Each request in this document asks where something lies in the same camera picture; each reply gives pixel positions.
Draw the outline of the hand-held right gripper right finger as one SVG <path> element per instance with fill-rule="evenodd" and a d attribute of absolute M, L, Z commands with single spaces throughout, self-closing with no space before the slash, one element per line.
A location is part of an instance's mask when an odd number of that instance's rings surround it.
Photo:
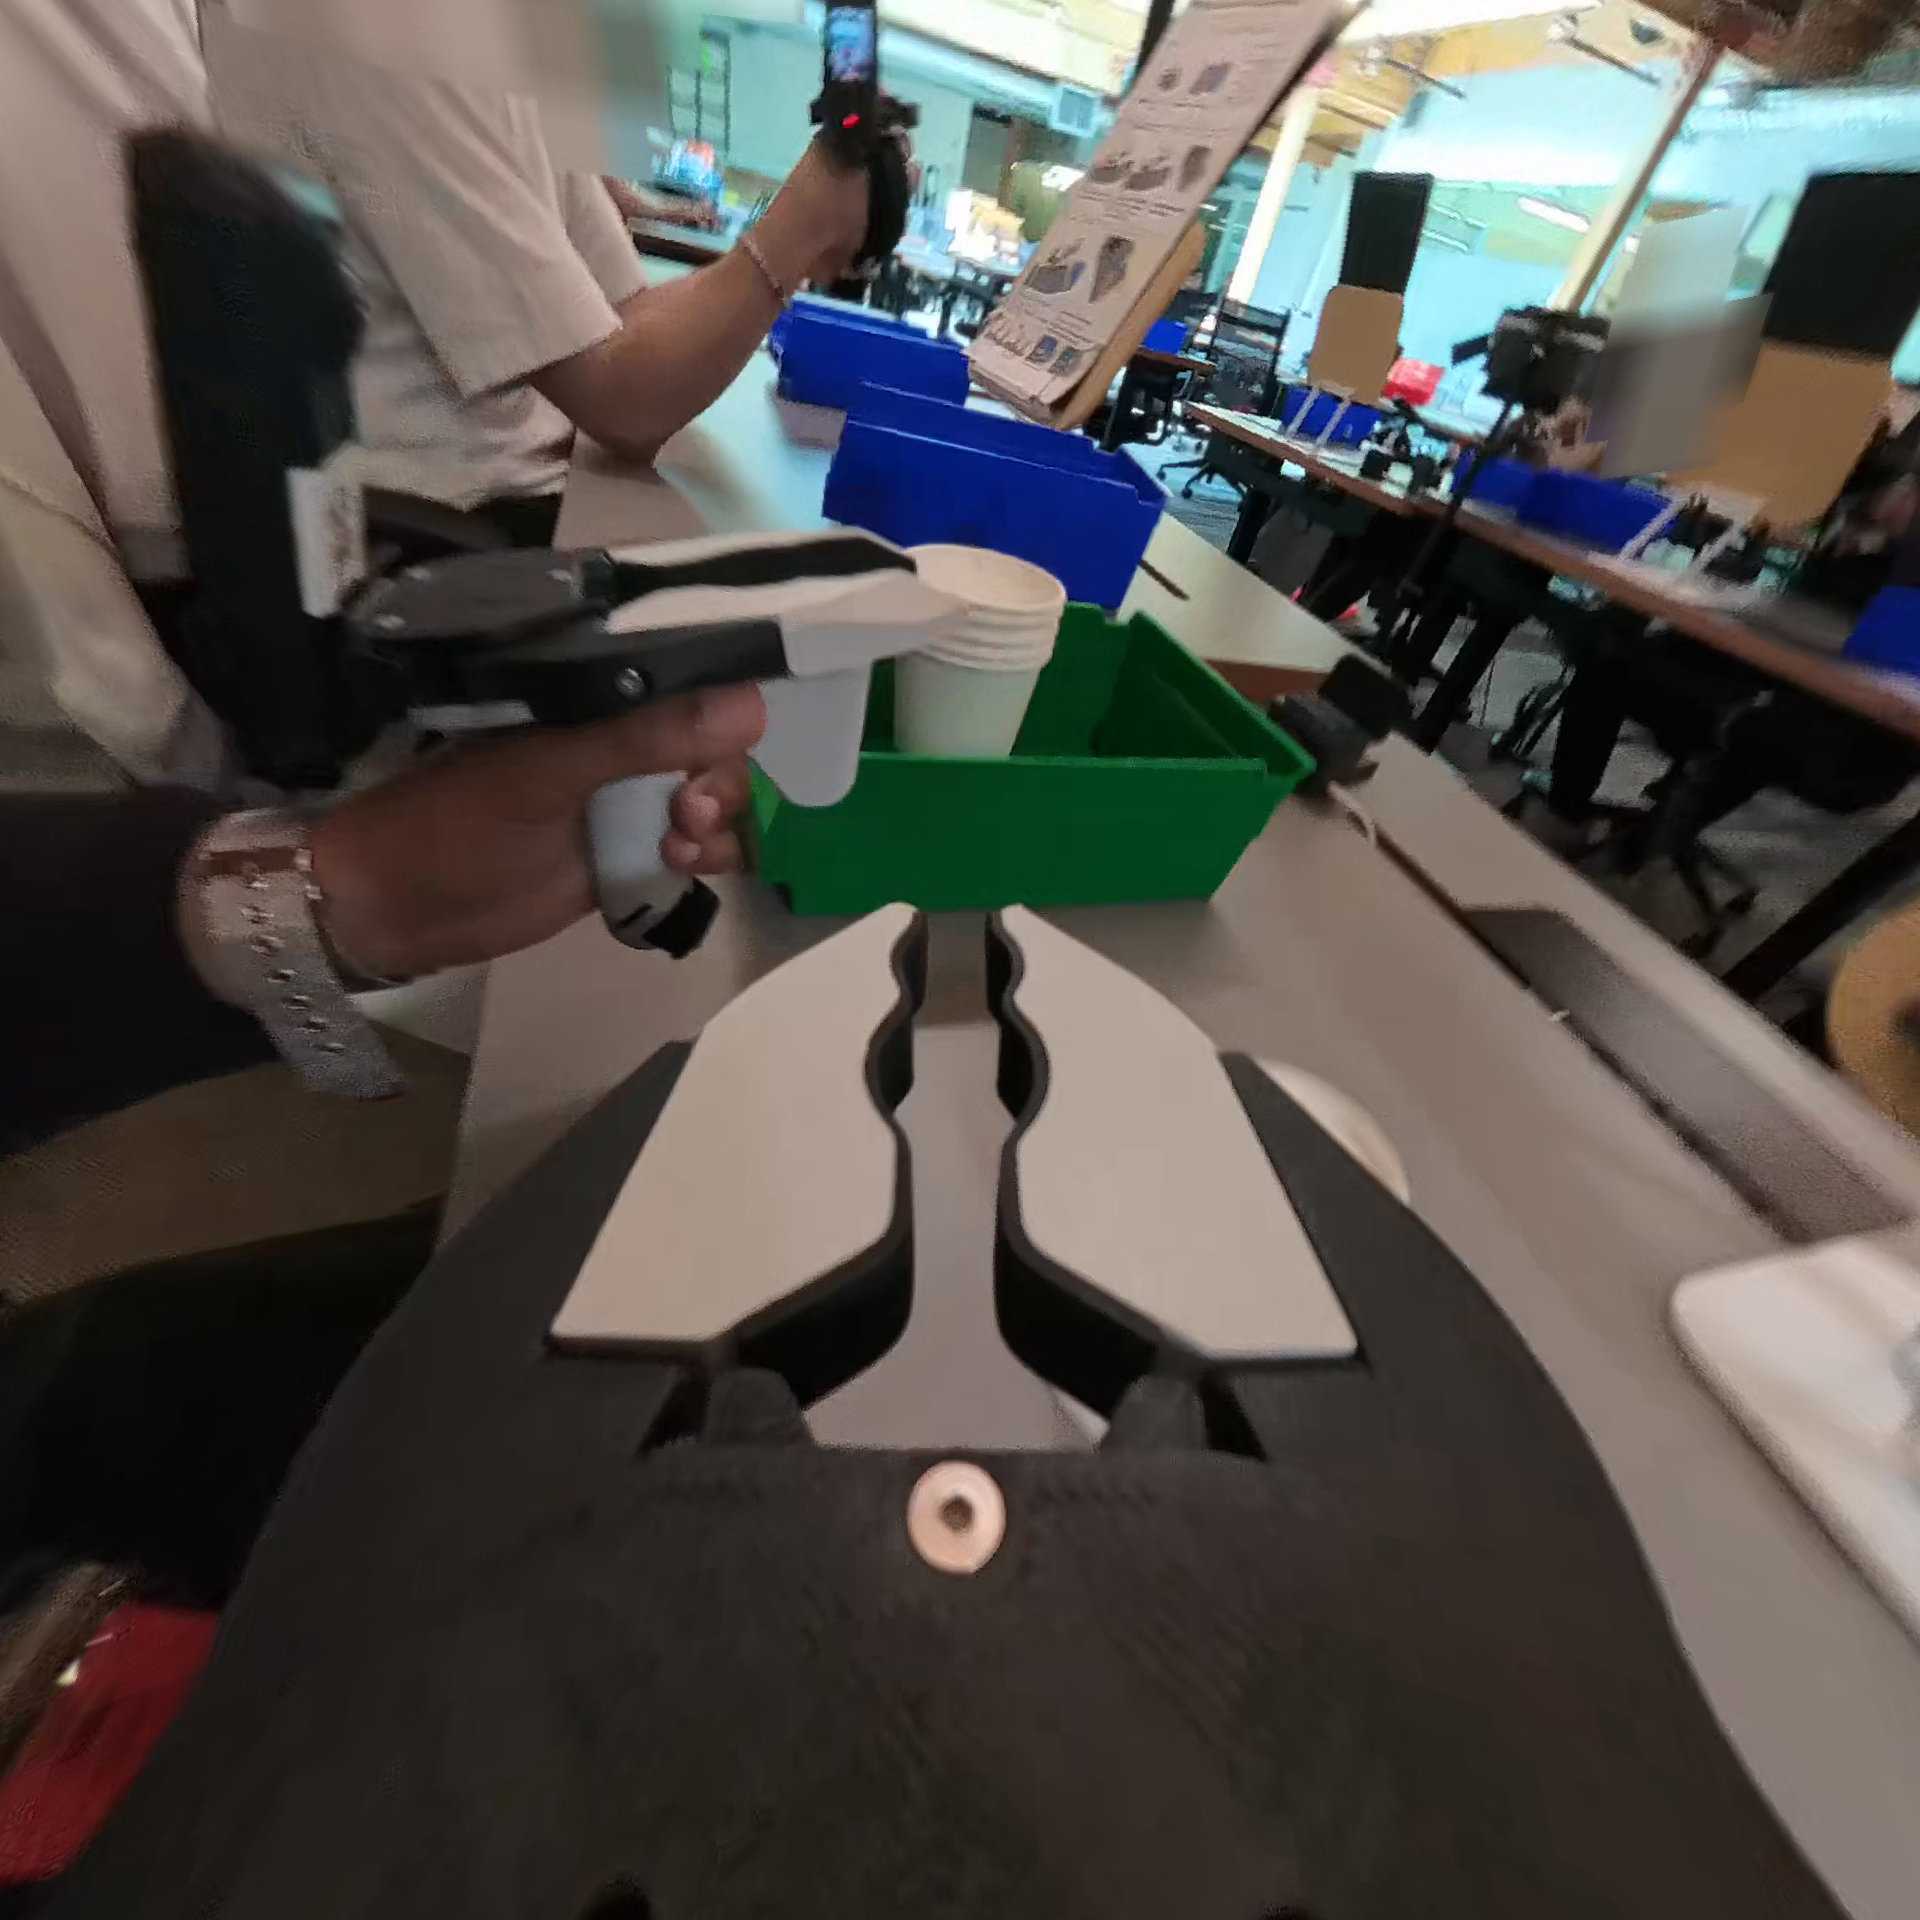
<path fill-rule="evenodd" d="M 1361 1338 L 1209 1034 L 1035 909 L 988 923 L 1009 1135 L 995 1313 L 1083 1413 L 1151 1376 L 1195 1386 L 1345 1364 Z"/>

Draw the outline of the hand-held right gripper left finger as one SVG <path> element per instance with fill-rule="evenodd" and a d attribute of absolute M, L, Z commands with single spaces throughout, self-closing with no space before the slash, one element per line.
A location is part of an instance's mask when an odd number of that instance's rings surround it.
<path fill-rule="evenodd" d="M 909 1148 L 927 916 L 890 904 L 733 996 L 673 1088 L 546 1340 L 777 1376 L 810 1409 L 915 1301 Z"/>

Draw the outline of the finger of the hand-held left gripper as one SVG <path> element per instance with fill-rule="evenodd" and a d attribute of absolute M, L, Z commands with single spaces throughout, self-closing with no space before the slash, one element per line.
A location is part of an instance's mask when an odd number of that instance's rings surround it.
<path fill-rule="evenodd" d="M 786 801 L 823 810 L 858 780 L 876 664 L 924 652 L 964 619 L 964 600 L 920 575 L 849 575 L 649 593 L 605 628 L 647 697 L 760 685 L 754 764 Z"/>
<path fill-rule="evenodd" d="M 610 593 L 673 593 L 864 578 L 879 571 L 916 575 L 906 549 L 859 531 L 803 536 L 708 536 L 682 541 L 605 547 Z"/>

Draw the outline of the nested stack of paper cups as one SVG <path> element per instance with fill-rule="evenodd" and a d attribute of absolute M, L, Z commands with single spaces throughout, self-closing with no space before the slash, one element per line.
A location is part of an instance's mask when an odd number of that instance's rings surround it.
<path fill-rule="evenodd" d="M 1011 756 L 1068 609 L 1045 567 L 967 545 L 920 545 L 922 581 L 960 616 L 895 661 L 897 749 L 922 756 Z"/>

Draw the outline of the green plastic bin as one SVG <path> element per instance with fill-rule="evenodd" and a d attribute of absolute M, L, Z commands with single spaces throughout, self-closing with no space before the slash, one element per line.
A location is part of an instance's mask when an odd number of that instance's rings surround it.
<path fill-rule="evenodd" d="M 892 672 L 839 803 L 753 776 L 753 872 L 801 916 L 1208 901 L 1315 776 L 1151 616 L 1069 604 L 1007 759 L 900 752 Z"/>

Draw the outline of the another person's forearm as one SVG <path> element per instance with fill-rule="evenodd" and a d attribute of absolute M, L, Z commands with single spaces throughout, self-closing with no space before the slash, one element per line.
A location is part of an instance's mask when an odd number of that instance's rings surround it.
<path fill-rule="evenodd" d="M 643 285 L 603 340 L 536 370 L 532 389 L 599 448 L 652 464 L 728 392 L 804 284 L 779 194 L 731 252 Z"/>

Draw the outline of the grey desk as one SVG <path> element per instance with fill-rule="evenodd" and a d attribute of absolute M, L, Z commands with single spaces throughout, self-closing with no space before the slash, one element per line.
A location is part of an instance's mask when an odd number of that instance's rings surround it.
<path fill-rule="evenodd" d="M 1547 906 L 1585 927 L 1751 1069 L 1895 1226 L 1915 1155 L 1442 764 L 1380 749 L 1361 808 L 1290 801 L 1211 904 L 1114 906 L 1063 928 L 1178 1001 L 1227 1052 L 1304 1068 L 1399 1151 L 1416 1213 L 1524 1335 L 1585 1425 L 1703 1691 L 1779 1820 L 1851 1916 L 1915 1916 L 1915 1644 L 1668 1332 L 1682 1277 L 1771 1258 L 1787 1199 L 1748 1204 L 1441 906 Z M 597 921 L 491 968 L 477 1016 L 456 1235 L 659 1044 L 839 921 L 733 880 L 706 946 L 640 957 Z M 928 923 L 916 1083 L 900 1108 L 916 1193 L 916 1301 L 900 1344 L 810 1425 L 835 1445 L 1083 1449 L 1091 1427 L 1002 1347 L 995 1095 L 980 915 Z"/>

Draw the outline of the person's left hand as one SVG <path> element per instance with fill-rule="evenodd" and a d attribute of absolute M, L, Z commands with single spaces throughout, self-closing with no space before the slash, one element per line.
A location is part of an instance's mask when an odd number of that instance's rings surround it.
<path fill-rule="evenodd" d="M 673 777 L 659 857 L 711 879 L 740 861 L 757 685 L 706 688 L 592 728 L 471 738 L 328 810 L 311 831 L 320 923 L 349 972 L 407 981 L 537 946 L 595 906 L 588 808 Z"/>

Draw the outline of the wood-edged grey table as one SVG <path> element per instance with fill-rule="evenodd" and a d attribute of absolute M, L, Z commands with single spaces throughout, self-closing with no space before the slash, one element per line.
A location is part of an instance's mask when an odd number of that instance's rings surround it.
<path fill-rule="evenodd" d="M 635 467 L 576 439 L 560 545 L 647 545 L 706 536 L 817 532 L 835 417 L 777 397 L 753 365 L 693 425 Z M 1313 692 L 1346 657 L 1330 624 L 1263 584 L 1178 520 L 1147 541 L 1120 613 L 1147 616 L 1252 704 Z"/>

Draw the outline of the blue plastic bin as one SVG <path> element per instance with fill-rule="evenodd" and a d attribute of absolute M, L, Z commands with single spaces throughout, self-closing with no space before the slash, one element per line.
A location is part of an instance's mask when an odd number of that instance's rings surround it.
<path fill-rule="evenodd" d="M 1463 464 L 1457 488 L 1447 495 L 1434 529 L 1499 522 L 1562 545 L 1619 556 L 1640 541 L 1663 536 L 1682 509 L 1667 492 L 1597 479 L 1585 472 L 1528 464 L 1513 455 L 1495 455 L 1474 467 Z M 1465 506 L 1453 512 L 1453 498 L 1465 480 L 1474 488 Z"/>
<path fill-rule="evenodd" d="M 868 386 L 924 401 L 967 403 L 970 357 L 906 320 L 863 305 L 804 295 L 765 337 L 785 401 L 849 415 Z"/>
<path fill-rule="evenodd" d="M 959 401 L 864 385 L 823 517 L 897 547 L 963 545 L 1048 571 L 1069 604 L 1117 611 L 1165 508 L 1128 451 Z"/>

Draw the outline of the silver mesh wristwatch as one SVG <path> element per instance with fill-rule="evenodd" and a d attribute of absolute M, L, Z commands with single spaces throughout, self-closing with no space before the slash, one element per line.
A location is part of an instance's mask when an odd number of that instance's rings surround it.
<path fill-rule="evenodd" d="M 324 1097 L 399 1097 L 405 1077 L 356 1007 L 360 975 L 330 941 L 313 832 L 289 808 L 237 810 L 191 843 L 176 884 L 187 962 Z"/>

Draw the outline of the wooden document stand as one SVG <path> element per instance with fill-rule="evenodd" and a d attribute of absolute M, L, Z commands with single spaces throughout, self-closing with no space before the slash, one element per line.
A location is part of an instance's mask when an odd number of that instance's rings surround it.
<path fill-rule="evenodd" d="M 1357 11 L 1251 2 L 1176 17 L 967 349 L 972 383 L 1025 421 L 1088 421 L 1204 252 L 1202 207 Z"/>

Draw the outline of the instruction sheet on stand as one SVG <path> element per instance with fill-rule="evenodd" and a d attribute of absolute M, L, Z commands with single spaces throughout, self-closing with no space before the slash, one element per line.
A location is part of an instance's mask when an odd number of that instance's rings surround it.
<path fill-rule="evenodd" d="M 1833 1064 L 1919 1140 L 1919 907 L 1848 951 Z M 1668 1325 L 1697 1379 L 1872 1594 L 1919 1637 L 1919 1224 L 1695 1273 Z"/>

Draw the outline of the long wooden table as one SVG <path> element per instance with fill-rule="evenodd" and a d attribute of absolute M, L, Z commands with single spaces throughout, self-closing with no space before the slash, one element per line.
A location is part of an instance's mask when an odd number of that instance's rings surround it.
<path fill-rule="evenodd" d="M 1355 463 L 1332 460 L 1260 417 L 1209 403 L 1193 403 L 1189 417 L 1209 437 L 1245 451 L 1257 468 L 1298 468 L 1315 483 L 1396 522 L 1441 524 L 1452 509 L 1450 496 L 1362 479 Z M 1919 738 L 1915 676 L 1844 657 L 1840 648 L 1848 628 L 1840 617 L 1803 596 L 1753 594 L 1703 571 L 1615 557 L 1471 503 L 1459 509 L 1452 531 L 1512 560 L 1583 584 L 1611 605 L 1659 621 L 1721 657 L 1755 666 L 1779 682 L 1860 715 L 1877 730 L 1906 740 Z"/>

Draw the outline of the red fabric item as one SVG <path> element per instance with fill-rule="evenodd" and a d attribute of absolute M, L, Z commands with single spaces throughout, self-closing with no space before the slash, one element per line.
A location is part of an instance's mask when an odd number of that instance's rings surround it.
<path fill-rule="evenodd" d="M 129 1601 L 56 1673 L 3 1780 L 5 1916 L 43 1906 L 200 1683 L 217 1637 L 201 1607 Z"/>

